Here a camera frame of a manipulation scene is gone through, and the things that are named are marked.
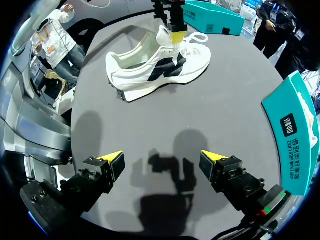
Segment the gray round table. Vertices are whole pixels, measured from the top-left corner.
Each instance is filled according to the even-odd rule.
[[[235,155],[265,179],[265,189],[279,184],[277,146],[261,101],[282,79],[244,37],[209,35],[211,62],[197,80],[124,102],[108,84],[106,54],[132,50],[152,19],[145,14],[104,28],[86,56],[72,111],[75,166],[122,150],[126,168],[82,217],[114,231],[208,240],[244,215],[215,193],[199,169],[200,152]],[[189,27],[188,35],[195,31]]]

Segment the qr code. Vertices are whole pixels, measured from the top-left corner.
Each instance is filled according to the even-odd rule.
[[[214,31],[214,25],[213,24],[207,24],[206,25],[206,31],[207,32],[213,32]]]

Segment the green light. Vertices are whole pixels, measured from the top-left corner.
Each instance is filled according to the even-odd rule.
[[[266,214],[269,214],[269,213],[271,212],[271,208],[268,207],[268,206],[266,206],[266,207],[264,208],[264,211],[265,211]]]

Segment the jeans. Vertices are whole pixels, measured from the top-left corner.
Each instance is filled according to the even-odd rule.
[[[77,85],[80,70],[85,61],[85,51],[76,44],[67,56],[56,66],[54,71],[64,80],[67,81],[69,87],[73,88]]]
[[[256,46],[257,49],[263,51],[263,54],[266,56],[267,59],[271,58],[278,49],[286,42],[286,39],[277,34],[274,31],[269,31],[266,28],[266,25],[261,25],[258,32],[256,33],[253,45]]]

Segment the shoe sole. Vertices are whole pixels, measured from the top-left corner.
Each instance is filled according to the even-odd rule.
[[[155,81],[152,81],[146,85],[143,85],[141,87],[132,89],[130,91],[122,91],[117,89],[109,80],[109,84],[115,88],[121,97],[122,100],[131,103],[135,100],[141,99],[153,92],[155,92],[158,88],[164,85],[169,85],[169,84],[181,84],[181,85],[186,85],[191,83],[192,81],[196,80],[202,73],[205,72],[205,70],[209,66],[208,62],[204,67],[199,69],[198,71],[185,75],[185,76],[172,76],[172,77],[164,77]]]

